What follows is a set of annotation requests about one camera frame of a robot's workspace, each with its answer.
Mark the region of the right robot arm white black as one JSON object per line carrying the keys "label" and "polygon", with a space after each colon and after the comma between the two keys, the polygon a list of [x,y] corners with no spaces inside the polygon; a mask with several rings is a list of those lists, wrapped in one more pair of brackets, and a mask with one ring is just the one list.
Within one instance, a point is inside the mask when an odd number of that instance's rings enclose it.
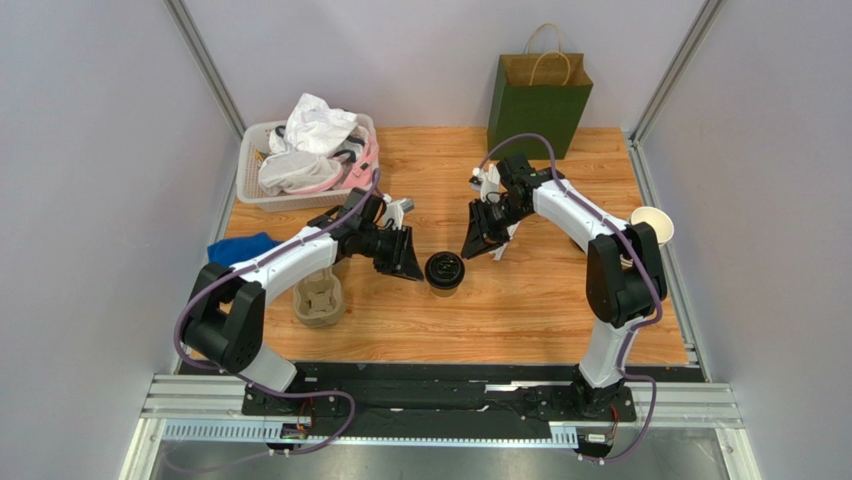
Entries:
{"label": "right robot arm white black", "polygon": [[607,213],[554,167],[536,170],[522,154],[475,168],[470,183],[479,197],[468,205],[462,258],[500,255],[532,215],[556,225],[585,253],[586,299],[595,324],[572,387],[586,403],[614,396],[638,329],[658,321],[667,295],[654,228]]}

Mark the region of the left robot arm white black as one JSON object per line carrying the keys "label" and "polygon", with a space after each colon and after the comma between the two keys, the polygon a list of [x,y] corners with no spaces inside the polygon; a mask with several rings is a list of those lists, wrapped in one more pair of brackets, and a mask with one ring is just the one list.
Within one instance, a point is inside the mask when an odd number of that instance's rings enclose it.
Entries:
{"label": "left robot arm white black", "polygon": [[421,281],[410,198],[393,200],[354,188],[346,202],[311,219],[294,237],[246,261],[211,262],[179,314],[173,341],[180,354],[201,354],[201,368],[223,370],[263,391],[287,391],[296,366],[263,341],[268,304],[298,282],[345,258],[363,256],[383,275]]}

